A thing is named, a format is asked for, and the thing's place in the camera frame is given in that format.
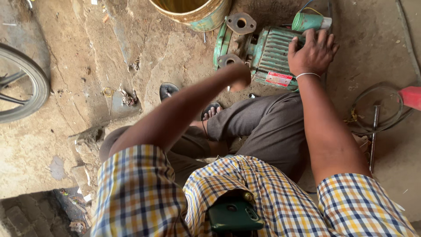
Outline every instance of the white bracelet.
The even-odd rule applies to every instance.
[[[320,78],[320,76],[319,75],[317,75],[316,73],[301,73],[300,75],[298,75],[295,79],[296,80],[298,80],[298,77],[300,77],[300,76],[302,76],[302,75],[306,75],[306,74],[313,74],[313,75],[316,75],[316,76],[318,76],[319,78]]]

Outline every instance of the tire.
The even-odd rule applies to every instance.
[[[50,81],[37,63],[26,54],[8,45],[0,43],[0,57],[18,65],[22,71],[26,72],[32,82],[32,97],[27,104],[11,110],[0,111],[0,123],[8,123],[38,111],[50,94]]]

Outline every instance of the blue wire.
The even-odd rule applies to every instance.
[[[306,5],[304,5],[304,7],[303,8],[301,8],[301,10],[300,10],[300,12],[302,12],[303,11],[303,9],[304,8],[306,8],[307,7],[307,5],[309,4],[309,3],[311,3],[313,0],[310,0]]]

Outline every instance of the red object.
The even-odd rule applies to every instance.
[[[404,105],[421,110],[421,87],[409,86],[398,91],[398,93],[402,96]]]

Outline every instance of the rusty bucket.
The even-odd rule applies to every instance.
[[[194,31],[218,28],[231,8],[231,0],[149,0],[168,18],[183,23]]]

